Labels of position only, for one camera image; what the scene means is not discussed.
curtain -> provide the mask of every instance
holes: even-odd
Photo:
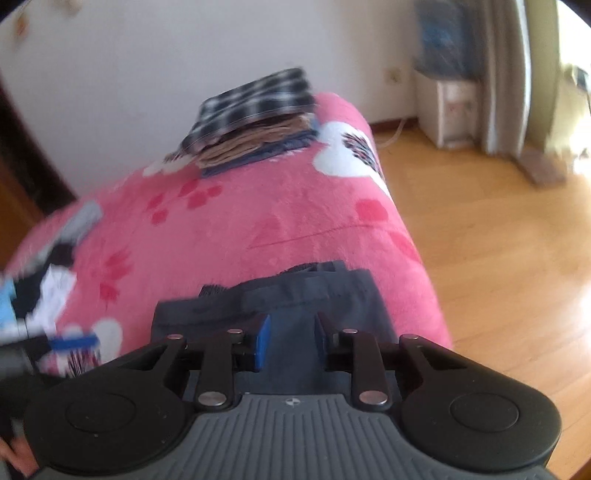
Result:
[[[482,148],[519,158],[530,114],[531,58],[524,0],[477,0],[484,33]]]

pink blanket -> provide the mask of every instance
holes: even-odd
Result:
[[[305,262],[344,260],[371,270],[399,335],[450,346],[421,258],[372,162],[368,124],[338,96],[317,98],[322,126],[311,147],[209,179],[199,178],[189,158],[157,163],[89,197],[104,217],[75,250],[77,283],[58,331],[93,329],[108,361],[149,341],[160,300],[197,296],[207,283],[229,287]],[[39,224],[9,271],[53,239],[80,205]]]

light blue cloth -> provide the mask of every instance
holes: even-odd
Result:
[[[12,303],[10,302],[16,295],[12,279],[5,279],[2,286],[0,286],[0,328],[17,322],[17,317],[14,315]]]

ribbed plastic surface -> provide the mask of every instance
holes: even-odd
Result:
[[[45,469],[35,480],[76,478]],[[105,480],[554,480],[541,467],[479,475],[411,446],[384,414],[342,395],[245,395],[227,413],[200,416],[167,457]]]

blue folded fabric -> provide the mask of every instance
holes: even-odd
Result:
[[[13,280],[6,278],[4,283],[0,284],[0,327],[17,324],[17,317],[10,302],[15,295]]]
[[[233,168],[242,167],[243,165],[248,165],[249,163],[258,162],[261,160],[266,160],[267,158],[275,157],[276,155],[281,155],[282,153],[288,152],[290,150],[309,147],[311,143],[316,140],[317,136],[318,129],[316,128],[316,120],[314,120],[314,127],[309,130],[302,130],[296,134],[288,135],[283,140],[279,140],[277,142],[266,143],[254,152],[229,162],[215,165],[213,167],[203,168],[201,170],[201,177],[212,177]]]

